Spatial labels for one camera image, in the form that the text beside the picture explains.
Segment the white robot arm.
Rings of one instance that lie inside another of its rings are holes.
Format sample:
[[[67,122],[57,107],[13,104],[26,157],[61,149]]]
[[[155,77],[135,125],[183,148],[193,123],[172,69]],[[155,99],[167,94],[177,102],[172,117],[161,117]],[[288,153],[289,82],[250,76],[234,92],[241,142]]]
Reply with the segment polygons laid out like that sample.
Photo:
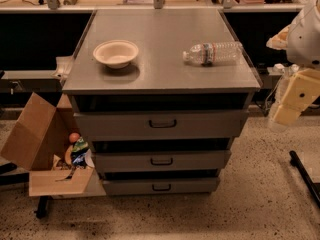
[[[278,82],[269,112],[269,127],[284,129],[320,97],[320,0],[309,0],[266,46],[284,50],[287,60],[298,66],[296,72],[285,73]]]

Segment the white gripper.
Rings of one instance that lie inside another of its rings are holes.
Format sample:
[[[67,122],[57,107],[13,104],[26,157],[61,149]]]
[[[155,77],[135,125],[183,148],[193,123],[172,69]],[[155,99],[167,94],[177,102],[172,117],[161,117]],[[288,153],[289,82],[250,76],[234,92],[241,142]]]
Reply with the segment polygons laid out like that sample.
[[[284,27],[269,38],[266,46],[274,50],[287,49],[289,27]],[[285,126],[292,125],[301,112],[320,96],[320,71],[307,68],[290,77],[288,88],[281,104],[273,106],[272,121]]]

